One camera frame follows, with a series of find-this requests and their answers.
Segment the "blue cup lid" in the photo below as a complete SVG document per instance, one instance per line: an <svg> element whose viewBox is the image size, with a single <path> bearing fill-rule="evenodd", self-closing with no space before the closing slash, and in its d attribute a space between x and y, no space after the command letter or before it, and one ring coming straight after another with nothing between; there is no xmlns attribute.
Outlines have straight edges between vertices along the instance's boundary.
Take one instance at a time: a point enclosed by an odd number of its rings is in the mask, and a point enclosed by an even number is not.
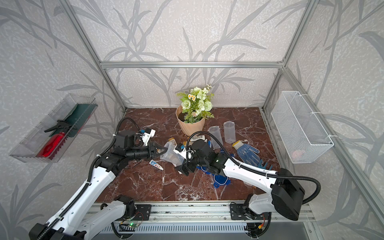
<svg viewBox="0 0 384 240"><path fill-rule="evenodd" d="M204 174L206 174L206 175L215 175L215 174L212 174L212 173L210 173L208 170L207 170L207 168L206 167L201 167L201 166L197 166L197 169L198 170L201 170Z"/></svg>
<svg viewBox="0 0 384 240"><path fill-rule="evenodd" d="M231 180L228 177L223 177L221 175L214 175L213 186L215 189L220 188L221 186L227 186L231 183Z"/></svg>

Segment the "blue-lidded clear kit cup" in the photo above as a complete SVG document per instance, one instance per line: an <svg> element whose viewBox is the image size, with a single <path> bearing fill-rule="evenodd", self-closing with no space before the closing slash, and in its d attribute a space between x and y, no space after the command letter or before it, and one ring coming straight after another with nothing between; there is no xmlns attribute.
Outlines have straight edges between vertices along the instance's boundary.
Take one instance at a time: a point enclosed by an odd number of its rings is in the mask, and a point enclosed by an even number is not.
<svg viewBox="0 0 384 240"><path fill-rule="evenodd" d="M220 145L223 144L223 139L221 135L221 130L219 126L211 126L208 129L208 132L212 134L218 141L215 139L211 138L211 143L214 149L220 149Z"/></svg>
<svg viewBox="0 0 384 240"><path fill-rule="evenodd" d="M232 121L224 122L224 135L225 135L225 142L228 144L233 144L236 142L236 127L235 123Z"/></svg>
<svg viewBox="0 0 384 240"><path fill-rule="evenodd" d="M160 159L172 163L175 167L182 165L184 158L174 152L176 147L174 142L168 141L164 147L167 148L167 151L160 156Z"/></svg>

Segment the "white yellow-capped lotion bottle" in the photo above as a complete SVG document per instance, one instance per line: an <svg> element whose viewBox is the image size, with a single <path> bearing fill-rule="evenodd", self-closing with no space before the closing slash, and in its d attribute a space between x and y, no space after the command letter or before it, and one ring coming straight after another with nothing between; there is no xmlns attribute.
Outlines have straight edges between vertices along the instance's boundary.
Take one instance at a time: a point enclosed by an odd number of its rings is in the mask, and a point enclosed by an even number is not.
<svg viewBox="0 0 384 240"><path fill-rule="evenodd" d="M191 139L190 139L191 142L196 142L198 140L205 141L206 137L204 135L195 135L195 136L191 137Z"/></svg>

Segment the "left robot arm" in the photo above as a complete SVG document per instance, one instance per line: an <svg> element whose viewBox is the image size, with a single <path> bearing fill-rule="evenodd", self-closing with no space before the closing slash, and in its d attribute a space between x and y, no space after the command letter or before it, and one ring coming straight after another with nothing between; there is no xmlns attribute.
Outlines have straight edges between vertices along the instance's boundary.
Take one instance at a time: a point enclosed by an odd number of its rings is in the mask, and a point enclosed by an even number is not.
<svg viewBox="0 0 384 240"><path fill-rule="evenodd" d="M88 178L70 200L45 224L29 232L32 240L90 240L116 220L134 217L137 208L132 198L120 195L93 217L84 217L103 190L134 160L154 160L167 151L150 139L153 129L121 131L111 146L92 163Z"/></svg>

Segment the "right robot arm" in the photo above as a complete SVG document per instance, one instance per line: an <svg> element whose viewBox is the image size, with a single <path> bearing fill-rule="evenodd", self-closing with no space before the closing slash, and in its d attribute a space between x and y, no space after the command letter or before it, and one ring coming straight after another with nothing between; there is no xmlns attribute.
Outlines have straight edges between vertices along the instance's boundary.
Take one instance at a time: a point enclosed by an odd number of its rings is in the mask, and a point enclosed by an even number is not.
<svg viewBox="0 0 384 240"><path fill-rule="evenodd" d="M314 178L294 176L284 168L277 172L245 164L227 152L216 153L203 140L190 146L178 144L174 153L184 159L176 169L186 176L203 167L211 174L241 180L264 191L250 195L244 203L245 210L254 214L276 211L297 221L302 205L311 202L321 191L321 183Z"/></svg>

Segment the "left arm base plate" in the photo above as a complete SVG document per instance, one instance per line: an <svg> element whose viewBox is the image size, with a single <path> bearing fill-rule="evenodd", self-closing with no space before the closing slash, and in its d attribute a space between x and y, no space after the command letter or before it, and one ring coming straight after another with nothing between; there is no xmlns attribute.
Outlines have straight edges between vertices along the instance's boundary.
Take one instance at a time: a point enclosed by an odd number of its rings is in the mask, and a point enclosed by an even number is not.
<svg viewBox="0 0 384 240"><path fill-rule="evenodd" d="M125 221L148 221L151 214L152 205L139 204L129 205L126 208L124 215L121 220Z"/></svg>

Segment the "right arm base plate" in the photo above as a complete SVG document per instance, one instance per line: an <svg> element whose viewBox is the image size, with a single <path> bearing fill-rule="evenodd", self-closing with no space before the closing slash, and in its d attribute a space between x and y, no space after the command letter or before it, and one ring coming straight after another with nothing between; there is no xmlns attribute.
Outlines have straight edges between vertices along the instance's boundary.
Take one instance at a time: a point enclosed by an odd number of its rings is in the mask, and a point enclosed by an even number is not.
<svg viewBox="0 0 384 240"><path fill-rule="evenodd" d="M252 212L248 207L243 207L243 204L237 204L235 202L230 203L230 214L231 220L240 221L240 220L258 220L258 221L266 221L270 220L272 213L262 213L256 214Z"/></svg>

